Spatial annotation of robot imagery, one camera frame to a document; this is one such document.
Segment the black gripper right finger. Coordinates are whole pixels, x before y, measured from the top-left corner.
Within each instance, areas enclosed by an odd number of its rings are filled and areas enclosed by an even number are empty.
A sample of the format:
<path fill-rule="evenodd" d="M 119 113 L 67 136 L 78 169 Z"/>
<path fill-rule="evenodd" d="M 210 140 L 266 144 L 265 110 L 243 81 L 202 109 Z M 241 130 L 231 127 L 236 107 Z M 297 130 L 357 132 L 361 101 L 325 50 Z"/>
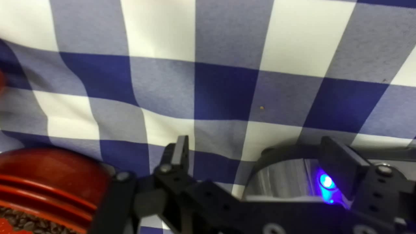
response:
<path fill-rule="evenodd" d="M 353 204 L 371 200 L 374 166 L 354 149 L 334 137 L 323 136 L 318 161 L 345 198 Z"/>

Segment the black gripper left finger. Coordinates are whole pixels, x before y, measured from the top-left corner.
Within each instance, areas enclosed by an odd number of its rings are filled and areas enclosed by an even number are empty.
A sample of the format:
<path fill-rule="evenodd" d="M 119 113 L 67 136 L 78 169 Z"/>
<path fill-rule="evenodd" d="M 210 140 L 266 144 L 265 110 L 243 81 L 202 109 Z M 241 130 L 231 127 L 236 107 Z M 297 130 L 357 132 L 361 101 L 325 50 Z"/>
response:
<path fill-rule="evenodd" d="M 154 169 L 154 187 L 162 197 L 179 204 L 191 201 L 189 191 L 195 178 L 188 174 L 189 165 L 188 136 L 179 135 L 175 143 L 165 146 L 159 165 Z"/>

